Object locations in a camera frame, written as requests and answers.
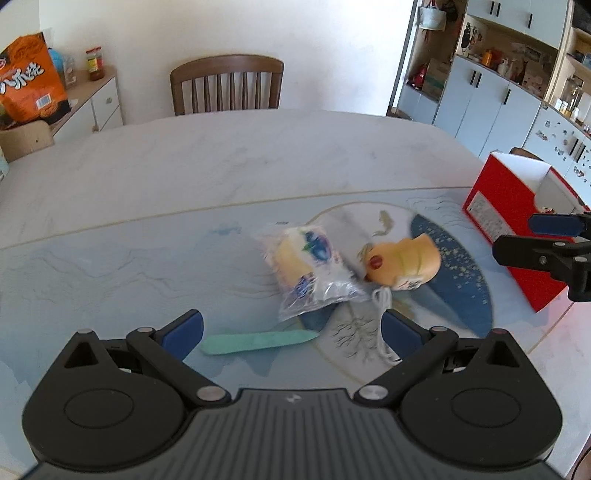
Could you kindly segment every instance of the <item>fish illustration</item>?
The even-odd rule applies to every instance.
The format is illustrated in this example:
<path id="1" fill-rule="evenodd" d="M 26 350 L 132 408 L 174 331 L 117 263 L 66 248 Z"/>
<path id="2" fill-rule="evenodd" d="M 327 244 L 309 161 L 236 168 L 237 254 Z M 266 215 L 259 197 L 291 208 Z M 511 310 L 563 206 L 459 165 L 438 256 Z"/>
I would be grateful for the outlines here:
<path id="1" fill-rule="evenodd" d="M 379 222 L 384 227 L 384 230 L 378 230 L 374 232 L 374 236 L 386 236 L 392 231 L 392 228 L 394 228 L 394 221 L 392 220 L 392 217 L 390 217 L 390 214 L 386 210 L 380 211 Z"/>

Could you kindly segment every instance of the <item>blue gripper pad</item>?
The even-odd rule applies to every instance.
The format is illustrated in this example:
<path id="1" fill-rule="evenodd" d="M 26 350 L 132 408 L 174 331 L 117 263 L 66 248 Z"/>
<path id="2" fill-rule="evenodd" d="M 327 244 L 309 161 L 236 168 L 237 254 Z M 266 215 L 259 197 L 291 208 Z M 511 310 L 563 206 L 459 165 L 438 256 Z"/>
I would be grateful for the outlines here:
<path id="1" fill-rule="evenodd" d="M 390 312 L 382 316 L 382 337 L 403 360 L 423 346 L 421 336 Z"/>
<path id="2" fill-rule="evenodd" d="M 577 237 L 585 230 L 576 215 L 532 215 L 527 224 L 537 235 Z"/>
<path id="3" fill-rule="evenodd" d="M 203 316 L 198 310 L 187 313 L 156 332 L 156 341 L 178 360 L 185 357 L 203 339 Z"/>

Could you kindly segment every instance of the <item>metal screw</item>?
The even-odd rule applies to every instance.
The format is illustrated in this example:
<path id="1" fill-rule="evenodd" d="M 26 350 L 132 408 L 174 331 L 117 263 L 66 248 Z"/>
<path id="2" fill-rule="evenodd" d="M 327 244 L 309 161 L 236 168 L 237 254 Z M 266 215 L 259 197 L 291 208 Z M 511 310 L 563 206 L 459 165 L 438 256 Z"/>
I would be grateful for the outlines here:
<path id="1" fill-rule="evenodd" d="M 197 390 L 197 396 L 203 401 L 220 401 L 226 396 L 226 391 L 217 385 L 210 385 Z"/>
<path id="2" fill-rule="evenodd" d="M 359 395 L 365 400 L 383 400 L 388 396 L 388 389 L 381 385 L 365 385 Z"/>

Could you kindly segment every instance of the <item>box on shelf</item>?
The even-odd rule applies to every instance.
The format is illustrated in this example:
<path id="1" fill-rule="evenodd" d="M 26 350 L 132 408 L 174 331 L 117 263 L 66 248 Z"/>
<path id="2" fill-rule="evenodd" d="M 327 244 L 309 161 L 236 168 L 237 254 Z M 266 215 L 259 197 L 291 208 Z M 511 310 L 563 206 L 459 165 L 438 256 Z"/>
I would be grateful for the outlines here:
<path id="1" fill-rule="evenodd" d="M 450 66 L 442 61 L 431 59 L 423 83 L 423 92 L 433 98 L 441 98 Z"/>

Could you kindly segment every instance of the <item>yellow toy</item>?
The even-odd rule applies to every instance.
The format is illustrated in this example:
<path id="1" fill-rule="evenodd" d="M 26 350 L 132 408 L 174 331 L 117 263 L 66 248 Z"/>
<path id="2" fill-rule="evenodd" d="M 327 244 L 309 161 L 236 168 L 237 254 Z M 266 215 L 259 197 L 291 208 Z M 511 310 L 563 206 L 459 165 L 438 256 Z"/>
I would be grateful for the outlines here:
<path id="1" fill-rule="evenodd" d="M 398 243 L 383 243 L 365 251 L 366 278 L 392 290 L 414 290 L 431 280 L 441 267 L 441 255 L 423 233 Z"/>

